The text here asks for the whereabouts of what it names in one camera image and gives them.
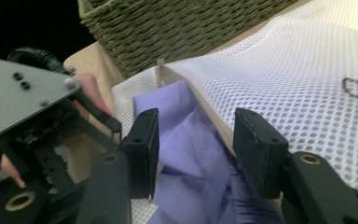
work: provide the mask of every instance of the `woven basket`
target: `woven basket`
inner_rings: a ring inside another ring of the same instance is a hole
[[[200,56],[297,0],[78,0],[88,27],[124,77],[164,58]]]

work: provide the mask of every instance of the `person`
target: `person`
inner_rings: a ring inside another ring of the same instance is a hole
[[[103,112],[112,115],[111,111],[104,103],[101,93],[98,90],[95,76],[92,74],[79,74],[75,75],[75,78],[80,82],[81,90],[83,91],[83,93],[87,97],[89,97],[89,99]],[[78,110],[80,116],[82,116],[83,118],[88,117],[88,111],[78,102],[74,102],[74,106]],[[84,138],[87,138],[87,136],[84,134],[67,135],[64,137],[64,139],[61,140],[61,142],[63,145],[71,146],[73,142]],[[26,187],[25,182],[21,179],[20,173],[18,172],[16,167],[10,162],[10,159],[6,155],[2,156],[0,168],[3,172],[11,176],[20,188]]]

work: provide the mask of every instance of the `white mesh bag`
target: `white mesh bag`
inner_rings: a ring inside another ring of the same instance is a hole
[[[235,109],[251,109],[289,140],[291,152],[324,157],[358,189],[358,0],[314,0],[229,49],[165,67],[113,88],[124,126],[131,126],[133,96],[179,76],[228,147]]]

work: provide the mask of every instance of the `lavender fabric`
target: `lavender fabric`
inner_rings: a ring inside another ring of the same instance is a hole
[[[281,223],[268,201],[252,195],[184,81],[134,98],[135,116],[159,110],[156,213],[151,224]]]

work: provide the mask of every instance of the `finger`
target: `finger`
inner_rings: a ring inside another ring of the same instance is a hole
[[[1,159],[1,170],[7,173],[14,181],[17,183],[19,188],[23,189],[26,187],[25,182],[21,179],[19,171],[16,167],[11,163],[8,157],[4,154]]]
[[[80,82],[83,93],[103,112],[112,115],[103,101],[96,78],[90,74],[75,75],[75,78]]]

